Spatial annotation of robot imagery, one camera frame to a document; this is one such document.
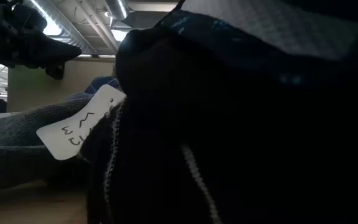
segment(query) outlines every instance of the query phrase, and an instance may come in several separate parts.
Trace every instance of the ceiling light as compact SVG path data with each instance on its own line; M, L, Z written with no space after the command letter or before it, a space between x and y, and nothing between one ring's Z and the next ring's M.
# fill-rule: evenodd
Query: ceiling light
M52 20L51 17L48 16L47 12L41 8L40 5L35 0L31 0L31 2L37 7L37 9L41 12L42 17L46 19L48 25L44 29L45 35L60 35L62 33L62 29L56 24L55 21Z
M128 34L128 32L126 31L121 31L121 30L111 30L114 38L117 40L117 41L123 41L125 39L125 36Z

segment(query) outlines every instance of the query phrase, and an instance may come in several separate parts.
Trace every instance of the beige wall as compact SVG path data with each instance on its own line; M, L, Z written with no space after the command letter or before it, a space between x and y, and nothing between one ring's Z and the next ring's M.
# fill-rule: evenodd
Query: beige wall
M63 80L57 81L43 69L17 66L9 69L8 112L19 112L64 101L84 92L96 77L112 74L112 62L69 61Z

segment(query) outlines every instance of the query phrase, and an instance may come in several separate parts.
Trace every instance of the white paper label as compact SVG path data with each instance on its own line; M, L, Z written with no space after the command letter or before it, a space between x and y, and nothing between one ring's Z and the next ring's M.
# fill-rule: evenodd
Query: white paper label
M65 160L74 157L80 151L92 128L110 107L117 106L125 97L121 91L104 85L80 112L63 121L38 129L37 135L55 159Z

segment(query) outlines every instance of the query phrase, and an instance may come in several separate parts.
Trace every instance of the gray fabric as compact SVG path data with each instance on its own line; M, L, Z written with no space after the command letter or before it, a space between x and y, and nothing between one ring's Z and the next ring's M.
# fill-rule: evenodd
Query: gray fabric
M42 126L73 116L92 95L0 119L0 189L53 175L65 162L55 160L38 138Z
M181 9L220 19L293 55L340 60L358 37L356 22L278 0L186 0Z

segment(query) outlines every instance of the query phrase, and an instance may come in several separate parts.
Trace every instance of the ceiling beam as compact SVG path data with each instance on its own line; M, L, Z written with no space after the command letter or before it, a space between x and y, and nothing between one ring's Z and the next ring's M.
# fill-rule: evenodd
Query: ceiling beam
M128 6L135 11L149 12L170 12L176 6L177 2L136 2L128 1Z

